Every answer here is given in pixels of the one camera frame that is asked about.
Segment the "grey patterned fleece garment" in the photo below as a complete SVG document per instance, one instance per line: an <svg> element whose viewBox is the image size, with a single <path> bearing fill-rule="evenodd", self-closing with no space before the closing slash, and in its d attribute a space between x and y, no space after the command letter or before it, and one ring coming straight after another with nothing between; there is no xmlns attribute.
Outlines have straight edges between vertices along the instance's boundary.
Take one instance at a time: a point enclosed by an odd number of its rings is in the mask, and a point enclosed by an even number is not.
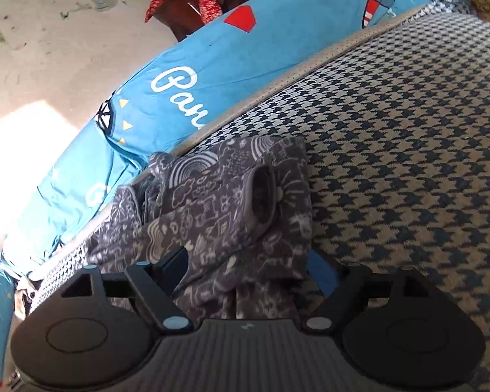
<svg viewBox="0 0 490 392"><path fill-rule="evenodd" d="M184 248L188 270L172 298L194 321L294 318L311 248L312 208L301 137L253 136L174 157L117 189L86 239L87 263L121 272Z"/></svg>

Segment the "houndstooth sofa cushion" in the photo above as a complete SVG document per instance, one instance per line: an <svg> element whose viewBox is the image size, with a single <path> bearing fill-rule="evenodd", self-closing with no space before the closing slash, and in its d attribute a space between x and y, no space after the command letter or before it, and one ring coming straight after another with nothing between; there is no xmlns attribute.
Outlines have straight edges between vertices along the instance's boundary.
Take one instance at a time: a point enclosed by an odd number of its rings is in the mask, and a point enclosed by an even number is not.
<svg viewBox="0 0 490 392"><path fill-rule="evenodd" d="M354 34L168 154L253 136L303 139L310 250L415 268L471 317L485 341L471 384L490 391L490 22L430 5ZM36 307L88 264L85 241L56 258ZM298 318L320 303L307 272L295 295Z"/></svg>

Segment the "blue cartoon print pillow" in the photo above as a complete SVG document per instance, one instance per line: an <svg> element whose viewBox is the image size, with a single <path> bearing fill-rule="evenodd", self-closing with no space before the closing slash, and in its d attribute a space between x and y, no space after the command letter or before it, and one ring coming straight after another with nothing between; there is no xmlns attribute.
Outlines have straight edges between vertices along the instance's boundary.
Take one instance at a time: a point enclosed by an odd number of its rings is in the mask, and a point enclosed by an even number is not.
<svg viewBox="0 0 490 392"><path fill-rule="evenodd" d="M249 0L183 41L150 0L0 0L0 384L15 280L154 151L344 37L430 0Z"/></svg>

